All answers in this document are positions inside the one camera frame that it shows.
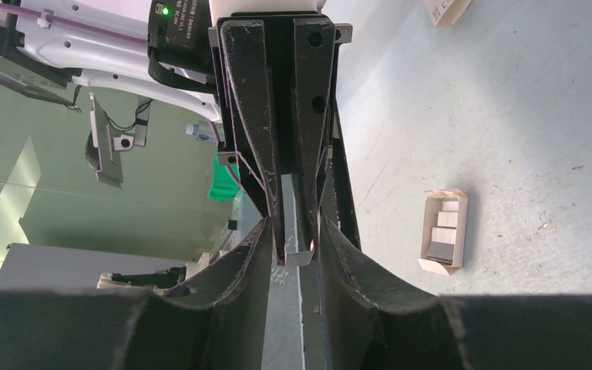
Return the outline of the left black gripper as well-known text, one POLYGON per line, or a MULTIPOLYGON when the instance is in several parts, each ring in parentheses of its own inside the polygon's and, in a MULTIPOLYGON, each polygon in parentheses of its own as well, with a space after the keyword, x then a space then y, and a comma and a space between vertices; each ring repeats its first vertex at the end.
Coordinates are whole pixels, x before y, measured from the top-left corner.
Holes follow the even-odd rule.
POLYGON ((245 242, 274 248, 280 266, 287 180, 300 251, 315 254, 327 209, 341 232, 360 243, 336 99, 339 50, 352 33, 348 23, 317 12, 234 13, 209 31, 222 150, 234 155, 241 188, 261 215, 245 242))

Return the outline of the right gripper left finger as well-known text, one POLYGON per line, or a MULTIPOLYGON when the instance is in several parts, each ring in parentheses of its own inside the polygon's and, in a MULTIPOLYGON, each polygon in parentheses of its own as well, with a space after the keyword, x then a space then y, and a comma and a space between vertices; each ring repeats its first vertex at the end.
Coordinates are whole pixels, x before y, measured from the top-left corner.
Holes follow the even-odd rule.
POLYGON ((259 369, 272 240, 266 217, 165 294, 0 290, 0 369, 259 369))

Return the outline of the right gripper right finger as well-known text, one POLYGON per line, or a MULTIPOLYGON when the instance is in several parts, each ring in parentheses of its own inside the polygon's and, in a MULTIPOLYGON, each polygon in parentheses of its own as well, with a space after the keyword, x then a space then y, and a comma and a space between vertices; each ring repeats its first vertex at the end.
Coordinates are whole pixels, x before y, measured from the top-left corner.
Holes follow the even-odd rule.
POLYGON ((592 369, 592 295, 436 296, 332 222, 319 261, 333 369, 592 369))

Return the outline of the staple tray box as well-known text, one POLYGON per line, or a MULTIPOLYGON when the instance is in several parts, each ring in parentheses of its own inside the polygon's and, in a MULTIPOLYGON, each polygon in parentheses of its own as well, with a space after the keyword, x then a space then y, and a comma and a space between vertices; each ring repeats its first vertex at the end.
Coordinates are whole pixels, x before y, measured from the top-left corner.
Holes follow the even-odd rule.
POLYGON ((459 189, 429 191, 422 222, 421 269, 444 276, 462 269, 468 203, 459 189))

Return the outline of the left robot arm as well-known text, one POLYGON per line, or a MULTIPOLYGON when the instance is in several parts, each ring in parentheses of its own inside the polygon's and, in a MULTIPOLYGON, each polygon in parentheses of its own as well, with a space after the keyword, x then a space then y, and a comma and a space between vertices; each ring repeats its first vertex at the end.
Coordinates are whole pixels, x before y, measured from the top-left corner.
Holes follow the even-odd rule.
POLYGON ((325 169, 341 147, 336 72, 349 24, 322 1, 0 1, 0 85, 70 110, 68 84, 138 95, 133 123, 98 104, 86 158, 123 183, 120 155, 146 143, 153 101, 207 119, 219 164, 269 220, 278 263, 321 247, 325 169))

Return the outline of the green plastic bin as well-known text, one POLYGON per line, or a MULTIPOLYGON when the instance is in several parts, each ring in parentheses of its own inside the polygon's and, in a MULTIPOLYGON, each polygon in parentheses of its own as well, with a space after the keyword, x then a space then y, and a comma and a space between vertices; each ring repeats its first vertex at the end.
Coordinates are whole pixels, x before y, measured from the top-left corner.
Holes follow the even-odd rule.
POLYGON ((213 172, 207 197, 218 202, 234 199, 240 187, 230 177, 227 167, 218 164, 217 156, 212 159, 212 167, 213 172))

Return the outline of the white staple box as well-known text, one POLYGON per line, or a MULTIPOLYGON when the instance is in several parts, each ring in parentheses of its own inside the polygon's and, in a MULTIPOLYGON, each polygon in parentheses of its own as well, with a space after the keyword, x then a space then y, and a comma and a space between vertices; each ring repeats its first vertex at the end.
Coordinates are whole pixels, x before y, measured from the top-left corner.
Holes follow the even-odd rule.
POLYGON ((467 10, 472 0, 423 0, 423 4, 437 28, 452 26, 467 10))

